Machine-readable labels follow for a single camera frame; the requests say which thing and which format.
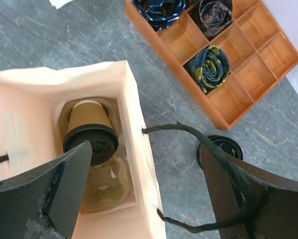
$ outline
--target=blue patterned tie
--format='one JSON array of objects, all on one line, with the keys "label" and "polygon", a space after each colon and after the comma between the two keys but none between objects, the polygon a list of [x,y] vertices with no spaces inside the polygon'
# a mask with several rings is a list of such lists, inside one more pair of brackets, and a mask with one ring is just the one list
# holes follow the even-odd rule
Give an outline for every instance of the blue patterned tie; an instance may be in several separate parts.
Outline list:
[{"label": "blue patterned tie", "polygon": [[202,50],[185,68],[205,94],[221,86],[230,75],[229,59],[218,46]]},{"label": "blue patterned tie", "polygon": [[155,31],[170,27],[185,10],[186,0],[133,0]]}]

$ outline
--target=pink paper bag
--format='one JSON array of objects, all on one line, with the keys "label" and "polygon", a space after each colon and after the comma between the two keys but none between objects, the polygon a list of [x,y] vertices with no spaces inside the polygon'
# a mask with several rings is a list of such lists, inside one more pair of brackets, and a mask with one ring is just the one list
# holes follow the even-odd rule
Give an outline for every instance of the pink paper bag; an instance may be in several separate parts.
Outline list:
[{"label": "pink paper bag", "polygon": [[0,72],[0,179],[63,154],[57,124],[66,102],[89,97],[110,99],[122,134],[117,154],[129,165],[134,192],[120,206],[101,213],[80,212],[73,239],[165,239],[162,209],[137,84],[127,61],[52,70]]}]

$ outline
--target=necktie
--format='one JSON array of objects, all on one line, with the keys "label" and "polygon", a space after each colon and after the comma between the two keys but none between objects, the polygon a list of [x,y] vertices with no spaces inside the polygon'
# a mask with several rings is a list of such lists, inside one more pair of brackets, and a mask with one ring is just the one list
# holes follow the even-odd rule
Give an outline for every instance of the necktie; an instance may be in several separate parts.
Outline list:
[{"label": "necktie", "polygon": [[202,91],[221,86],[230,75],[230,62],[218,46],[209,46],[185,66]]},{"label": "necktie", "polygon": [[133,0],[133,3],[155,31],[170,27],[186,7],[186,0]]},{"label": "necktie", "polygon": [[210,41],[232,23],[232,9],[231,0],[201,0],[191,17]]}]

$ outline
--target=wooden organizer box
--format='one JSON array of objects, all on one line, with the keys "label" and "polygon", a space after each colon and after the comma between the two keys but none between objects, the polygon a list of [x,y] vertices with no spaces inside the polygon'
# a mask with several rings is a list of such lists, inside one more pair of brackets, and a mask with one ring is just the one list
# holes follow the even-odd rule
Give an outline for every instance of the wooden organizer box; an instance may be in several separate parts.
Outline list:
[{"label": "wooden organizer box", "polygon": [[[126,15],[218,129],[231,129],[298,64],[298,53],[260,0],[233,0],[233,23],[208,41],[190,17],[199,1],[170,28],[155,32],[132,1]],[[183,67],[204,48],[218,45],[231,74],[208,95]]]}]

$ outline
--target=brown paper cup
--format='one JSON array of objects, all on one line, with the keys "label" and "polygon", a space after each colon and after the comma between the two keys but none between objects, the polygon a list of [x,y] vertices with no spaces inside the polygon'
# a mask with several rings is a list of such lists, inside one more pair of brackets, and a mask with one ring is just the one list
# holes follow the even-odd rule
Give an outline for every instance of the brown paper cup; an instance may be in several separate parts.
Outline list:
[{"label": "brown paper cup", "polygon": [[64,138],[64,152],[87,140],[93,148],[91,165],[106,162],[118,148],[118,136],[106,111],[93,100],[82,100],[73,107]]},{"label": "brown paper cup", "polygon": [[101,124],[114,129],[102,105],[92,100],[84,100],[74,106],[67,132],[87,124]]}]

